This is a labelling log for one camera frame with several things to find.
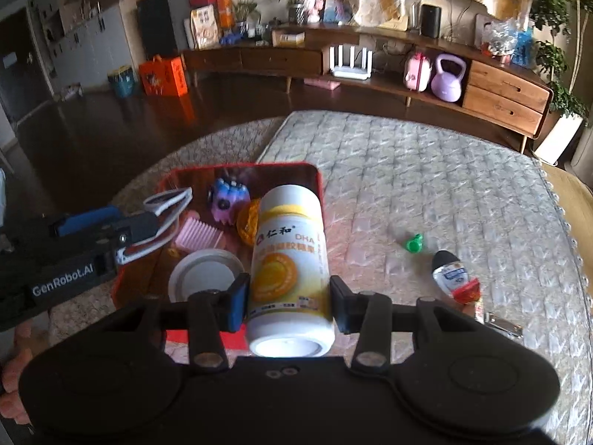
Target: wooden floor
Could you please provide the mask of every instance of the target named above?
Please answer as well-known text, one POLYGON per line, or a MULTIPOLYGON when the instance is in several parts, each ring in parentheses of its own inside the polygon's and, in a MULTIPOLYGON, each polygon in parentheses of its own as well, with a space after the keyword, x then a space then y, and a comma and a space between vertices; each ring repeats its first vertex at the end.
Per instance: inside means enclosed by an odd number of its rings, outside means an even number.
POLYGON ((111 93, 49 105, 17 130, 8 159, 7 218, 81 212, 105 205, 131 179, 179 147, 220 129, 295 110, 330 109, 401 118, 457 130, 518 149, 521 137, 485 121, 372 90, 333 92, 280 78, 213 76, 185 98, 111 93))

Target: orange box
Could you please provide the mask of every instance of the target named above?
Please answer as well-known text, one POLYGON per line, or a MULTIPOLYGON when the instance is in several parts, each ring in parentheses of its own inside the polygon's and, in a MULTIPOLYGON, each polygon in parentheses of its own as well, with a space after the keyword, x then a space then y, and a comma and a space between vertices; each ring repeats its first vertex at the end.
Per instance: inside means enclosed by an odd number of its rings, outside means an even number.
POLYGON ((138 67, 148 95, 182 96, 188 93, 181 57, 162 59, 159 55, 138 67))
POLYGON ((235 26, 235 17, 232 13, 232 0, 189 0, 189 4, 192 8, 214 4, 218 10, 218 23, 221 28, 233 28, 235 26))

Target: white lid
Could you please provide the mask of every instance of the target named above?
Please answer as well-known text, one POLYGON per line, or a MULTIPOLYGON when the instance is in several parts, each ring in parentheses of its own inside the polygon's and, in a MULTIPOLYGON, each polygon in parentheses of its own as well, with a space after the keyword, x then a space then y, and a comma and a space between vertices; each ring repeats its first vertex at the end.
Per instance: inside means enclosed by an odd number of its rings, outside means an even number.
POLYGON ((327 353, 334 340, 333 322, 300 312, 266 313, 247 321, 251 352, 268 358, 305 358, 327 353))
POLYGON ((295 205, 302 206, 313 220, 319 221, 323 226, 321 203, 313 191, 301 185, 279 185, 268 191, 260 202, 260 215, 277 206, 295 205))
POLYGON ((175 266, 169 278, 169 300, 187 301, 199 291, 226 291, 243 272, 241 261, 222 249, 202 249, 175 266))

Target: pink item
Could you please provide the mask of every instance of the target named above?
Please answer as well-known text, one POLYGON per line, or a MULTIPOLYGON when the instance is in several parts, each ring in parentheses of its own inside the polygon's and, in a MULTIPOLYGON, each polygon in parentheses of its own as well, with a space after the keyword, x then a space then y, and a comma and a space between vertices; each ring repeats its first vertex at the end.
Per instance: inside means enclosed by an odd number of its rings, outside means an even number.
POLYGON ((313 87, 324 88, 325 90, 333 90, 340 86, 340 82, 332 82, 331 80, 321 79, 305 79, 305 85, 312 85, 313 87))
POLYGON ((200 221, 200 214, 197 212, 189 211, 173 245, 188 253, 200 249, 222 248, 224 245, 223 233, 200 221))
POLYGON ((424 92, 431 79, 431 61, 420 52, 416 52, 405 64, 404 84, 410 90, 424 92))
POLYGON ((437 74, 432 79, 432 93, 445 102, 457 102, 461 98, 461 81, 466 74, 466 62, 455 55, 441 53, 435 61, 435 66, 437 74), (461 72, 458 75, 445 72, 441 67, 441 60, 455 62, 461 67, 461 72))

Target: pink bag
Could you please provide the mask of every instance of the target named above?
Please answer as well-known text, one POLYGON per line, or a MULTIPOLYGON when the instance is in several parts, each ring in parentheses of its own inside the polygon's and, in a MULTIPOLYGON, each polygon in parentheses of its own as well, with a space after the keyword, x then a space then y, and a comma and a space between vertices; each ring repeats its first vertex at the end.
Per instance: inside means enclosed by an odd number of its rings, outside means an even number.
POLYGON ((432 65, 428 57, 416 52, 405 63, 404 85, 410 90, 424 92, 431 79, 432 65))

